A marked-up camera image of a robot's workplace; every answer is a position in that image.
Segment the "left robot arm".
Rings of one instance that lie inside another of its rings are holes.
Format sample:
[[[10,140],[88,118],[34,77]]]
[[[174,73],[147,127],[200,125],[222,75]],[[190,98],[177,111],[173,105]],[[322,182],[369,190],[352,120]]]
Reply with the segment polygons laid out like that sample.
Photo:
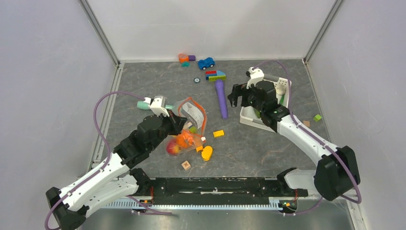
[[[59,230],[75,230],[102,206],[123,196],[145,195],[150,181],[136,166],[149,157],[169,135],[182,132],[187,118],[150,115],[105,158],[102,163],[77,181],[61,189],[51,187],[45,193],[50,212],[45,229],[54,216]]]

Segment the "clear zip bag orange zipper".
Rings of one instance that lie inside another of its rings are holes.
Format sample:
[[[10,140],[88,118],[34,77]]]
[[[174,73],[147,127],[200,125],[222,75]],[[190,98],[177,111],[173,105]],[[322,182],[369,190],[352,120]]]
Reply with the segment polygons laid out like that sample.
[[[191,150],[196,150],[197,147],[203,146],[203,144],[206,142],[204,133],[207,124],[207,115],[205,109],[199,103],[197,103],[192,97],[188,97],[184,100],[176,102],[173,105],[172,112],[177,116],[185,117],[188,119],[188,121],[185,123],[183,127],[181,134],[188,132],[194,136],[195,140],[194,146],[187,149],[180,148],[181,151],[179,154],[186,153]],[[189,131],[190,127],[196,127],[197,132],[191,133]],[[169,142],[175,142],[176,136],[177,135],[168,136],[166,146]]]

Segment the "red apple toy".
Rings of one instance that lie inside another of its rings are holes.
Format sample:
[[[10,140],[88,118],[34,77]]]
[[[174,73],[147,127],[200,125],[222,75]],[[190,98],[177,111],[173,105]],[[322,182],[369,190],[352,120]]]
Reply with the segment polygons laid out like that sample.
[[[169,142],[166,146],[166,151],[170,155],[178,155],[181,151],[180,147],[178,144],[175,142]]]

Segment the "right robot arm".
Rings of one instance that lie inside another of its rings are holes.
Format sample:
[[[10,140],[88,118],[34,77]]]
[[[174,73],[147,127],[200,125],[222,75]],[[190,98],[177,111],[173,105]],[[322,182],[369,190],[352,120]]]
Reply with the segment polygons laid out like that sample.
[[[272,82],[233,85],[228,100],[235,107],[241,98],[242,107],[259,111],[262,123],[275,133],[289,139],[316,165],[315,170],[288,169],[278,175],[277,191],[290,195],[295,189],[317,191],[322,198],[332,201],[338,197],[353,203],[362,201],[358,185],[361,182],[354,150],[338,147],[310,130],[285,106],[279,104]]]

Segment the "white garlic toy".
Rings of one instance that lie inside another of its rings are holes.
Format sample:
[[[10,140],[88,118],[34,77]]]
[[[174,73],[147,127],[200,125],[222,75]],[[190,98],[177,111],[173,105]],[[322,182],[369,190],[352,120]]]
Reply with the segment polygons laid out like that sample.
[[[278,95],[285,95],[286,94],[286,86],[283,85],[283,84],[277,84],[276,93]]]

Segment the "orange pumpkin toy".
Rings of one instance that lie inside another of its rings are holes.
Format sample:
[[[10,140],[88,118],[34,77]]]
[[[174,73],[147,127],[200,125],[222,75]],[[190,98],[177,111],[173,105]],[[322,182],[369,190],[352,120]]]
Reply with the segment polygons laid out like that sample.
[[[195,145],[194,136],[188,132],[176,136],[175,143],[182,149],[187,149]]]

